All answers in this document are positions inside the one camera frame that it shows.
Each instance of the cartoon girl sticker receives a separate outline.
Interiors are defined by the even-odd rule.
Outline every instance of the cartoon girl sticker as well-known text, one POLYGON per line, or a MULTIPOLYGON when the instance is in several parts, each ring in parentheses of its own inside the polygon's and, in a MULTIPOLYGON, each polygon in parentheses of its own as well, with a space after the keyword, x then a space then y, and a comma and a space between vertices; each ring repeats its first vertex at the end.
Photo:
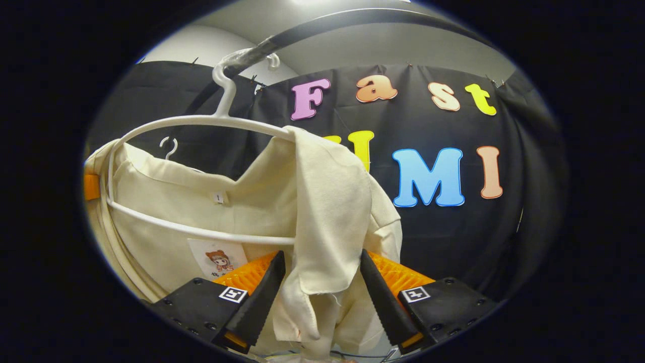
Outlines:
POLYGON ((210 260, 215 265, 217 265, 218 271, 233 271, 233 265, 231 264, 230 259, 228 258, 228 256, 226 256, 224 251, 218 249, 215 252, 207 252, 206 256, 208 256, 208 258, 210 258, 210 260))

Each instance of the clothing tag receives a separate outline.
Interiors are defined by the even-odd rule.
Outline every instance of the clothing tag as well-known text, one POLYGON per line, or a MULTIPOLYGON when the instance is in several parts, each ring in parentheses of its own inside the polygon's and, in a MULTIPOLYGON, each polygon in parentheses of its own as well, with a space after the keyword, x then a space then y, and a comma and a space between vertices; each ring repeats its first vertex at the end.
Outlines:
POLYGON ((189 238, 188 245, 209 280, 222 277, 248 262, 242 245, 235 242, 189 238))
POLYGON ((211 195, 213 197, 213 202, 217 204, 228 204, 226 192, 213 192, 211 195))

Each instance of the white wall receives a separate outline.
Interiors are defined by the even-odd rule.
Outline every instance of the white wall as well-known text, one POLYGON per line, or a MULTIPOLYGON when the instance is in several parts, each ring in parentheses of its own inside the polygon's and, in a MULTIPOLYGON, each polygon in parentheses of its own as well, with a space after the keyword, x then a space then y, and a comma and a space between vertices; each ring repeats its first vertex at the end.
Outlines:
MULTIPOLYGON (((144 62, 179 61, 214 67, 224 56, 256 44, 217 28, 203 25, 189 25, 159 43, 145 55, 144 62)), ((268 70, 268 62, 262 61, 246 69, 240 75, 271 85, 298 76, 288 65, 281 62, 276 71, 268 70)))
MULTIPOLYGON (((259 43, 316 17, 360 8, 398 8, 461 23, 458 14, 447 14, 428 5, 427 1, 414 0, 238 0, 196 24, 214 26, 259 43)), ((277 53, 299 74, 357 65, 404 65, 408 61, 488 75, 499 83, 515 70, 511 60, 476 40, 415 24, 348 26, 309 37, 277 53)))

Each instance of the cream shirt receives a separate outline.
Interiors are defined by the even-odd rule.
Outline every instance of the cream shirt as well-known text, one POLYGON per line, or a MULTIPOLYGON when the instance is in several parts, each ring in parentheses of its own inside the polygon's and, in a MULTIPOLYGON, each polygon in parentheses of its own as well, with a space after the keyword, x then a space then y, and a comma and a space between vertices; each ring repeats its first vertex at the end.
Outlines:
MULTIPOLYGON (((115 151, 114 200, 140 213, 231 234, 292 237, 293 246, 243 244, 248 261, 283 250, 286 275, 251 350, 303 347, 328 357, 333 343, 360 353, 382 335, 361 274, 362 248, 399 262, 400 216, 346 147, 286 126, 295 142, 272 138, 238 179, 204 174, 154 158, 129 144, 115 151), (214 192, 226 203, 213 202, 214 192)), ((111 141, 85 163, 100 176, 101 197, 87 202, 90 225, 107 262, 138 297, 156 302, 202 276, 188 246, 200 237, 152 225, 110 208, 106 177, 111 141)))

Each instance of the hanger hook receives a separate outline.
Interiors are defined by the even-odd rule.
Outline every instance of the hanger hook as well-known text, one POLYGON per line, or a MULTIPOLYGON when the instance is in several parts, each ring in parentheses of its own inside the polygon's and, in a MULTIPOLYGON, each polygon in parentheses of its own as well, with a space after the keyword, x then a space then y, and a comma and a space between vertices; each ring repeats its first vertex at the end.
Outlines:
MULTIPOLYGON (((165 138, 163 138, 163 140, 161 140, 161 142, 159 143, 159 147, 163 147, 163 144, 165 144, 166 141, 168 141, 168 139, 170 139, 170 136, 166 136, 165 138)), ((177 142, 177 139, 173 138, 172 142, 175 143, 175 146, 173 146, 172 150, 169 151, 168 154, 166 154, 166 160, 168 160, 170 155, 174 154, 175 151, 177 151, 177 147, 179 146, 179 143, 177 142)))
MULTIPOLYGON (((224 69, 228 65, 235 64, 237 60, 253 48, 247 48, 233 52, 222 60, 213 68, 213 80, 220 87, 224 89, 224 94, 222 99, 217 106, 217 110, 213 114, 216 117, 229 117, 228 111, 231 109, 231 104, 233 103, 233 98, 235 97, 235 92, 237 88, 235 87, 235 82, 229 77, 224 75, 224 69)), ((269 70, 274 71, 280 66, 280 58, 275 53, 271 53, 266 57, 269 60, 269 70)))

